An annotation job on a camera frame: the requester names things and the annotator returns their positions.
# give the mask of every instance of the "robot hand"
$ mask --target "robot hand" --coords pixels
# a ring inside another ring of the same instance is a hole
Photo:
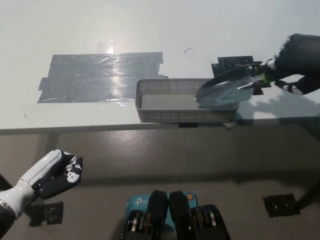
[[[320,36],[294,34],[289,36],[273,59],[261,65],[265,78],[275,81],[284,91],[297,95],[311,93],[320,88]],[[281,79],[303,75],[287,83]]]
[[[41,158],[17,182],[0,192],[0,239],[23,213],[26,206],[36,200],[52,198],[81,181],[83,158],[54,150]]]

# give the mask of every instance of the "gray plastic basket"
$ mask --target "gray plastic basket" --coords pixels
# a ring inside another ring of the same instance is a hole
[[[195,93],[209,78],[141,79],[135,107],[141,122],[227,123],[235,118],[239,103],[198,108]]]

